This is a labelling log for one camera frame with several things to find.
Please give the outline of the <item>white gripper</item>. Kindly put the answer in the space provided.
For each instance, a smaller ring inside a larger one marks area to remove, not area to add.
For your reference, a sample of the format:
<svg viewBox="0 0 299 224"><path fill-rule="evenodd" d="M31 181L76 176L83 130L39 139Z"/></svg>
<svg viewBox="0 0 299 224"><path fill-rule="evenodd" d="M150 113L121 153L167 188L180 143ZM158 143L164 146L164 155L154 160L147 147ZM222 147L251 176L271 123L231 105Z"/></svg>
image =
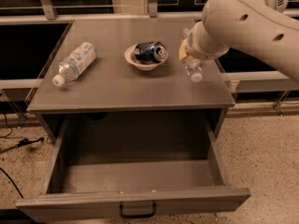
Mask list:
<svg viewBox="0 0 299 224"><path fill-rule="evenodd" d="M223 29L199 21L187 31L186 37L180 44L178 57L182 63L186 63L188 58L215 60L226 54L229 48Z"/></svg>

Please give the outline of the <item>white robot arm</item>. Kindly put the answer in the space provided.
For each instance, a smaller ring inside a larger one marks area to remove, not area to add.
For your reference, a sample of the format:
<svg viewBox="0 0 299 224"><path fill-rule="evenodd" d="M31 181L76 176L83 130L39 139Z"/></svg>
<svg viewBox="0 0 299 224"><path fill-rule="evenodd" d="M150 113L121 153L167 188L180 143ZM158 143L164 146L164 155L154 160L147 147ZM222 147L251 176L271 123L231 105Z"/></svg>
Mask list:
<svg viewBox="0 0 299 224"><path fill-rule="evenodd" d="M299 82L299 21L283 14L288 0L207 0L187 32L183 63L208 61L228 49L246 53Z"/></svg>

